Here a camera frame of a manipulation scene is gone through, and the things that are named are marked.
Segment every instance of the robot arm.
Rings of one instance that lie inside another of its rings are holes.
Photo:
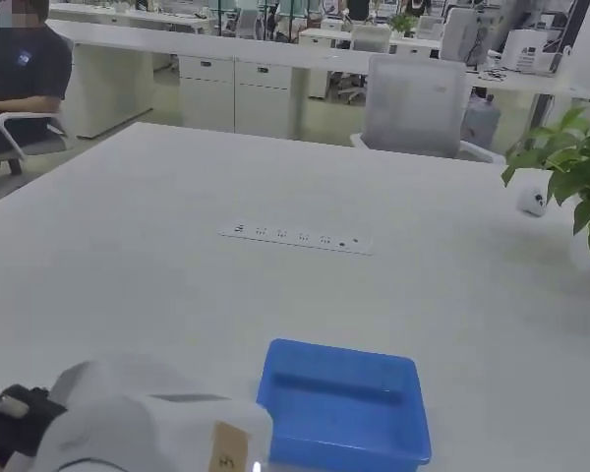
[[[19,385],[0,394],[5,472],[208,470],[216,454],[257,472],[271,436],[255,402],[211,394],[144,357],[80,364],[49,394]]]
[[[119,472],[117,467],[106,465],[101,462],[79,462],[64,467],[60,472]]]

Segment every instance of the power strip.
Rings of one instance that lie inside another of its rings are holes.
[[[218,234],[229,238],[287,244],[289,246],[324,249],[326,251],[338,251],[363,256],[370,256],[373,246],[371,240],[360,236],[337,237],[330,233],[290,229],[282,226],[266,226],[263,224],[236,223],[227,226]]]

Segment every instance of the chair armrest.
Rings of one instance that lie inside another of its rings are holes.
[[[7,141],[11,144],[15,152],[20,157],[20,160],[26,160],[27,155],[24,153],[20,145],[13,139],[11,133],[7,130],[5,123],[8,120],[33,120],[33,119],[42,119],[42,118],[57,118],[59,116],[58,113],[30,113],[26,111],[18,111],[18,112],[5,112],[0,113],[0,132],[4,135]]]
[[[7,141],[11,144],[14,151],[18,154],[20,160],[27,159],[27,155],[24,153],[20,145],[14,140],[11,133],[7,130],[5,123],[8,120],[35,120],[35,119],[45,119],[45,118],[52,118],[56,120],[59,125],[61,126],[62,130],[60,130],[65,137],[70,141],[70,143],[75,143],[77,138],[71,133],[71,131],[66,127],[63,123],[63,114],[61,112],[57,113],[31,113],[27,111],[9,111],[5,113],[0,113],[0,132],[4,135]]]
[[[491,152],[490,150],[473,145],[467,141],[461,142],[460,150],[469,152],[475,157],[478,157],[482,162],[487,162],[489,164],[506,164],[506,160],[503,155]]]

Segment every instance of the white office chair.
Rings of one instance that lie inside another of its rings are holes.
[[[38,120],[50,118],[48,136],[43,141],[21,146],[7,130],[9,120]],[[36,155],[47,155],[63,152],[73,148],[77,137],[70,131],[61,113],[2,113],[0,114],[0,132],[11,144],[12,149],[0,153],[0,162],[8,162],[12,175],[22,174],[22,162]]]
[[[429,17],[423,15],[417,23],[415,29],[415,37],[418,39],[431,39],[439,41],[442,39],[443,33],[443,18],[442,17]]]
[[[262,38],[262,32],[260,36],[258,32],[258,10],[247,10],[242,9],[238,13],[238,22],[236,23],[236,37],[245,39],[259,39]]]
[[[370,59],[363,133],[356,148],[505,163],[504,157],[461,141],[465,65],[438,59]]]
[[[354,25],[351,35],[351,48],[355,51],[387,53],[389,51],[390,39],[391,29],[389,28],[380,28],[369,25]],[[351,103],[357,96],[364,95],[366,89],[366,79],[362,77],[361,84],[359,86],[339,90],[338,95],[341,96],[349,93],[347,102]]]

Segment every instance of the blue plastic tray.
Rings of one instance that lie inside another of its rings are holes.
[[[257,401],[273,419],[271,461],[335,472],[415,472],[431,459],[410,359],[276,339]]]

